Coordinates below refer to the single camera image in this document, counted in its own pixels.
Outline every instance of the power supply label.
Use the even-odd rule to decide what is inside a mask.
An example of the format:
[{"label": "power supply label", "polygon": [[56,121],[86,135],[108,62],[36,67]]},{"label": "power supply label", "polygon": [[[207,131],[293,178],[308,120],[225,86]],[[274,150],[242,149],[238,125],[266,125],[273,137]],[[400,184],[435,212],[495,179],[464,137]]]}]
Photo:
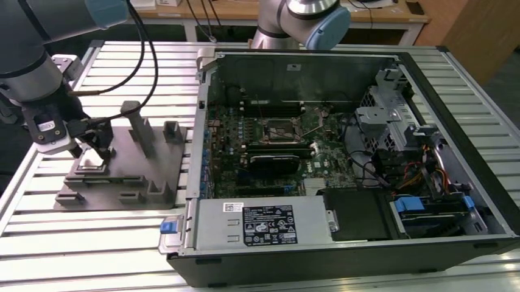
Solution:
[{"label": "power supply label", "polygon": [[242,217],[246,246],[298,243],[292,205],[243,207]]}]

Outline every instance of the circuit board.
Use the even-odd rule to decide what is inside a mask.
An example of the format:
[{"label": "circuit board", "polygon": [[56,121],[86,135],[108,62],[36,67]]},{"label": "circuit board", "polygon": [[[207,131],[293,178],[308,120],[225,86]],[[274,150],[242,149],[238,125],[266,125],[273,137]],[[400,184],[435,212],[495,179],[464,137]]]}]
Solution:
[{"label": "circuit board", "polygon": [[[252,190],[277,189],[284,196],[306,195],[304,180],[322,178],[326,187],[356,187],[356,177],[338,141],[338,118],[330,108],[306,105],[293,118],[243,117],[238,108],[214,106],[209,110],[207,129],[211,136],[210,169],[213,198],[254,196]],[[312,154],[300,160],[297,171],[289,175],[252,175],[243,166],[248,147],[284,144],[310,145]]]}]

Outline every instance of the robotic arm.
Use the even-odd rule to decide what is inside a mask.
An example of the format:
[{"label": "robotic arm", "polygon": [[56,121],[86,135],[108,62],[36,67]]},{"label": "robotic arm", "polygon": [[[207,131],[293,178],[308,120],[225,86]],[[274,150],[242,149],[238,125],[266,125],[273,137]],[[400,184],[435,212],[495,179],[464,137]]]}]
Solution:
[{"label": "robotic arm", "polygon": [[[110,121],[84,127],[88,115],[44,45],[127,20],[129,0],[2,0],[0,95],[22,107],[39,152],[70,150],[79,138],[104,158],[112,139]],[[350,22],[340,0],[261,0],[254,48],[329,50]]]},{"label": "robotic arm", "polygon": [[340,0],[261,0],[254,49],[330,50],[350,24]]},{"label": "robotic arm", "polygon": [[[22,106],[39,152],[79,154],[66,123],[88,118],[44,44],[107,29],[127,11],[126,0],[0,1],[0,95]],[[103,147],[95,133],[83,139]]]}]

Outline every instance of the black cable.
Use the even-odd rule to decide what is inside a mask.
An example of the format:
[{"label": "black cable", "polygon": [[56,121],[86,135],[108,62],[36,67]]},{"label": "black cable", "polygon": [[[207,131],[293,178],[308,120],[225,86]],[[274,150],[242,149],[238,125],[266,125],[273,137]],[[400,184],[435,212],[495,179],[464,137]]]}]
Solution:
[{"label": "black cable", "polygon": [[213,0],[209,0],[209,2],[210,2],[210,6],[211,6],[211,10],[213,10],[214,17],[215,17],[215,19],[217,19],[217,23],[219,24],[219,28],[221,28],[222,33],[223,33],[223,38],[225,38],[225,41],[226,41],[226,30],[225,30],[225,27],[223,27],[223,25],[222,25],[222,23],[221,23],[219,15],[217,14],[217,11],[215,11],[215,9],[214,9]]},{"label": "black cable", "polygon": [[[350,2],[350,5],[353,5],[357,9],[362,9],[362,7],[360,6],[356,6],[354,3],[349,0]],[[365,3],[360,2],[362,4],[362,6],[365,7],[365,9],[368,9],[368,14],[370,15],[370,29],[368,31],[368,34],[366,34],[366,43],[369,44],[370,43],[370,33],[372,33],[372,29],[374,28],[374,17],[372,16],[372,9],[381,9],[383,7],[377,7],[377,8],[369,8]]]},{"label": "black cable", "polygon": [[143,101],[143,103],[134,109],[121,113],[121,114],[116,114],[111,117],[104,117],[102,119],[98,119],[98,120],[91,120],[88,123],[90,123],[90,126],[96,126],[96,125],[100,125],[102,123],[106,123],[114,119],[118,119],[121,117],[125,117],[127,116],[129,114],[134,114],[137,112],[139,112],[139,110],[146,106],[146,104],[149,103],[151,97],[154,96],[154,93],[155,93],[155,89],[157,89],[157,84],[159,82],[159,60],[157,58],[157,52],[155,52],[155,46],[154,46],[154,42],[151,41],[150,39],[150,35],[149,35],[149,31],[145,27],[145,23],[143,23],[143,20],[141,19],[141,16],[137,12],[137,9],[134,8],[133,4],[130,3],[129,1],[129,9],[130,9],[130,15],[131,17],[134,18],[134,21],[137,22],[137,25],[141,29],[141,32],[145,36],[145,40],[149,41],[149,44],[150,44],[150,50],[153,51],[153,58],[154,58],[154,83],[153,83],[153,87],[150,89],[150,93],[149,95],[146,96],[146,99]]},{"label": "black cable", "polygon": [[206,14],[206,19],[209,21],[209,31],[210,31],[210,37],[213,37],[213,31],[211,31],[211,21],[210,21],[210,15],[209,15],[209,11],[206,10],[206,4],[205,4],[205,0],[201,0],[201,4],[202,4],[202,9],[205,10],[205,14]]},{"label": "black cable", "polygon": [[[131,12],[131,8],[130,8],[130,7],[134,7],[134,6],[131,6],[130,0],[127,0],[127,4],[129,4],[130,15],[134,18],[134,15],[133,15],[133,12]],[[145,40],[143,40],[143,36],[142,36],[142,33],[141,33],[139,26],[138,26],[138,35],[139,35],[139,40],[141,40],[141,56],[139,56],[139,61],[138,61],[137,67],[134,68],[134,71],[130,73],[127,78],[125,78],[125,80],[122,82],[119,82],[116,85],[114,85],[112,87],[110,87],[110,88],[107,88],[104,90],[71,91],[68,93],[70,96],[98,96],[98,95],[100,95],[103,93],[111,92],[111,91],[116,90],[118,88],[121,88],[137,76],[137,73],[138,73],[138,71],[141,69],[141,66],[143,64],[145,52],[146,52]]]},{"label": "black cable", "polygon": [[194,12],[194,8],[191,7],[191,3],[190,3],[190,0],[186,0],[186,3],[187,3],[187,7],[190,8],[190,12],[191,12],[191,15],[195,19],[195,22],[197,22],[197,27],[198,29],[201,29],[201,32],[206,35],[206,37],[209,38],[210,41],[214,40],[214,38],[206,33],[205,29],[202,28],[202,25],[198,21],[198,18],[197,18],[197,15],[195,15],[195,12]]},{"label": "black cable", "polygon": [[377,173],[374,173],[370,169],[368,169],[361,163],[358,163],[358,162],[356,161],[356,159],[352,157],[352,154],[354,154],[354,153],[364,153],[364,154],[368,154],[368,153],[370,153],[370,152],[364,151],[364,150],[356,150],[356,151],[352,151],[350,153],[348,152],[348,158],[350,159],[350,161],[352,161],[358,167],[361,167],[361,169],[362,169],[364,171],[368,172],[368,174],[370,174],[370,175],[379,180],[379,182],[381,183],[381,186],[384,186],[384,187],[388,188],[388,189],[395,189],[395,187],[391,185],[391,183],[389,183],[389,182],[388,182]]}]

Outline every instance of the floor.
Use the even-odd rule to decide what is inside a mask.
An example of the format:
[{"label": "floor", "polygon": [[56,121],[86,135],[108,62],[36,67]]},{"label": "floor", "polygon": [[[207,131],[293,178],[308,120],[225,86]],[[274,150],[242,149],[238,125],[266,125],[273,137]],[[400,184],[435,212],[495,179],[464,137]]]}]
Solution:
[{"label": "floor", "polygon": [[[186,41],[182,26],[149,26],[150,37],[155,41]],[[213,33],[218,40],[248,41],[254,35],[254,27],[226,27],[223,30],[214,28]],[[134,26],[116,26],[106,31],[88,33],[66,41],[50,45],[51,54],[74,54],[83,56],[92,40],[138,41],[138,34]],[[503,111],[520,126],[520,51],[516,51],[495,78],[484,86],[485,91],[501,107]],[[0,144],[0,195],[6,189],[11,176],[16,171],[26,152],[31,146],[28,133],[19,125],[6,125],[0,122],[0,137],[6,137]]]}]

